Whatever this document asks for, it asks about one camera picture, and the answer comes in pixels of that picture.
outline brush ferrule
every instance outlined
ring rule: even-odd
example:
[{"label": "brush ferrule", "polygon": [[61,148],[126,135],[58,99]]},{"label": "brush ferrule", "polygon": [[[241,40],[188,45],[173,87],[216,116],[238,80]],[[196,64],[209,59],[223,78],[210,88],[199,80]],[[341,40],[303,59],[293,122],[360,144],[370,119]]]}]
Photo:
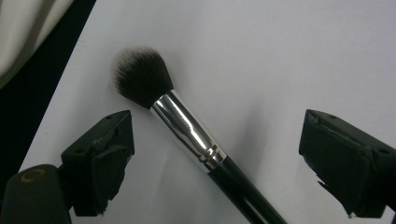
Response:
[{"label": "brush ferrule", "polygon": [[150,109],[172,132],[187,154],[209,173],[227,157],[176,91],[169,91]]}]

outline brush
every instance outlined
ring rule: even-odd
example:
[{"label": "brush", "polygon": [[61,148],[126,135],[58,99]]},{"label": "brush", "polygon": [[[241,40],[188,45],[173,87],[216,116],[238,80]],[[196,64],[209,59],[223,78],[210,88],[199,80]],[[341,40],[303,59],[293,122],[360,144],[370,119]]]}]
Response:
[{"label": "brush", "polygon": [[164,123],[250,223],[286,223],[178,96],[155,49],[125,50],[113,75],[118,92]]}]

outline brush bristles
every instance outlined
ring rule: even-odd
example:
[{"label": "brush bristles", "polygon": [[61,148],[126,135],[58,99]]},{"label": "brush bristles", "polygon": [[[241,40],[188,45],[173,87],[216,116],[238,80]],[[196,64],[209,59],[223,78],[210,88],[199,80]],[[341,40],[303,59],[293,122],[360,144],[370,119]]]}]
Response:
[{"label": "brush bristles", "polygon": [[118,92],[150,109],[174,87],[161,55],[151,48],[125,50],[114,71]]}]

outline white surface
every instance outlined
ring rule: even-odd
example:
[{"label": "white surface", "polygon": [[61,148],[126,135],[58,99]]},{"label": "white surface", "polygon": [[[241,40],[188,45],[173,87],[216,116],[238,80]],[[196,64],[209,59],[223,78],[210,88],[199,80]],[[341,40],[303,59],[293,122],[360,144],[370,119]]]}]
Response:
[{"label": "white surface", "polygon": [[74,223],[247,223],[144,108],[119,96],[113,57],[149,45],[176,90],[290,224],[348,219],[298,154],[304,112],[396,147],[394,1],[98,1],[23,163],[61,152],[102,117],[133,114],[135,155],[103,217]]},{"label": "white surface", "polygon": [[0,0],[0,89],[35,53],[73,0]]}]

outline brush handle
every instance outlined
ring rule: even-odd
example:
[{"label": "brush handle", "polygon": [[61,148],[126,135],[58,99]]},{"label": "brush handle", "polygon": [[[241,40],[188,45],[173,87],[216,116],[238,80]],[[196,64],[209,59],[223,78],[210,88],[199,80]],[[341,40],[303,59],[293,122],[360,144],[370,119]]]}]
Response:
[{"label": "brush handle", "polygon": [[230,156],[211,171],[209,176],[250,223],[287,223],[242,173]]}]

